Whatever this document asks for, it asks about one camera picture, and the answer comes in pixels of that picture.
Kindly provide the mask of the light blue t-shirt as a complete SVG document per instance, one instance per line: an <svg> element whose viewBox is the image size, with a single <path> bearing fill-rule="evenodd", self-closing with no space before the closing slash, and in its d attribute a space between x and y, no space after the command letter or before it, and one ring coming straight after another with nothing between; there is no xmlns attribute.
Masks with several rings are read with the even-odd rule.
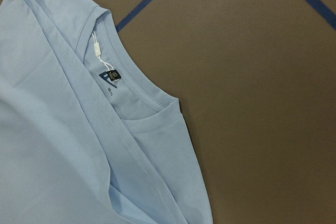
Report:
<svg viewBox="0 0 336 224"><path fill-rule="evenodd" d="M110 10L3 0L1 223L212 221L179 100L132 61Z"/></svg>

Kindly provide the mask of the white garment tag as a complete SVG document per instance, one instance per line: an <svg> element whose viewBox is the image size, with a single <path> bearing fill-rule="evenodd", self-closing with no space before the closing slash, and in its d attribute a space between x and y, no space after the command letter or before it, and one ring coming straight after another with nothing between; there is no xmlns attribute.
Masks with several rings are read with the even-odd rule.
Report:
<svg viewBox="0 0 336 224"><path fill-rule="evenodd" d="M101 49L100 49L100 44L99 44L99 42L97 41L97 35L96 35L96 32L93 31L93 32L91 33L91 35L92 35L92 38L93 38L93 47L94 47L94 50L95 50L95 55L96 55L96 57L99 59L99 61L100 61L102 64L104 64L104 66L107 68L108 71L113 70L113 69L114 69L113 65L111 65L111 64L109 64L109 63L107 63L107 62L105 62L105 61L102 60L102 58L101 58Z"/></svg>

